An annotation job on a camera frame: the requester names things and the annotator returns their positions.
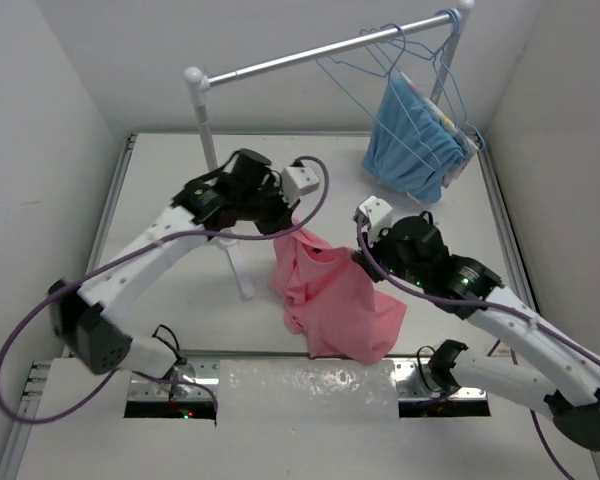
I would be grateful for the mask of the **pink t shirt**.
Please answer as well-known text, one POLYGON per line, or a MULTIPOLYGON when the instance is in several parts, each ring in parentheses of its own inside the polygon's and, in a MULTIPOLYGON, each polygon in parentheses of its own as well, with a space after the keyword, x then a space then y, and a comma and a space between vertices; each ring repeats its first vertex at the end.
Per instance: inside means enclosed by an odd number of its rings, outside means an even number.
POLYGON ((273 241, 271 288, 283 300, 284 324, 306 337, 312 358, 339 356, 372 365, 394 347, 407 312, 379 292, 354 262, 306 228, 273 241))

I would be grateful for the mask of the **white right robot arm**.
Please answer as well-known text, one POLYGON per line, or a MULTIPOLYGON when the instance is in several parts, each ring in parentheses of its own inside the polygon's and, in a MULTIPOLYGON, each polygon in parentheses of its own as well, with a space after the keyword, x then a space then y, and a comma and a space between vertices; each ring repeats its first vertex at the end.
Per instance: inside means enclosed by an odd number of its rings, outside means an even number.
POLYGON ((392 222, 391 211, 359 206, 355 261, 375 282, 426 300, 502 341, 526 366, 446 340, 427 368, 445 393, 479 388, 549 419, 576 445, 600 452, 600 355, 530 309, 479 261, 449 252, 430 212, 392 222))

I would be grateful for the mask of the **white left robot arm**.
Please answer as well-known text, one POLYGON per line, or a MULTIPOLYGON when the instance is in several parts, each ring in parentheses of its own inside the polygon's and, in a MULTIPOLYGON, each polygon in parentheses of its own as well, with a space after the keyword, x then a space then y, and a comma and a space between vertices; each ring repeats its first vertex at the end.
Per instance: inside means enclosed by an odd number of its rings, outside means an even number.
POLYGON ((253 150, 233 152, 218 168, 189 180, 108 264, 79 281, 56 281, 48 290, 53 332, 94 375, 123 369, 166 377, 181 364, 181 354, 126 330, 127 311, 193 250, 233 239, 230 230, 239 222, 253 223, 266 240, 290 230, 301 197, 319 185, 300 159, 277 171, 253 150))

